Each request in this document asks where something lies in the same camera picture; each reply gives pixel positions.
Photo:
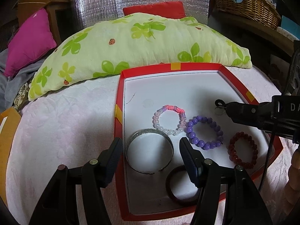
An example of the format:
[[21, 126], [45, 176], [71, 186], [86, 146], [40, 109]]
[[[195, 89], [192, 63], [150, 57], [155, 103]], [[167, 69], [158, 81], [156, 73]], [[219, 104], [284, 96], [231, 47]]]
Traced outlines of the right hand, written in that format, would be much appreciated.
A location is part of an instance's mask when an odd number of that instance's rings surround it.
[[299, 148], [293, 153], [288, 170], [288, 182], [284, 188], [284, 209], [289, 214], [299, 199]]

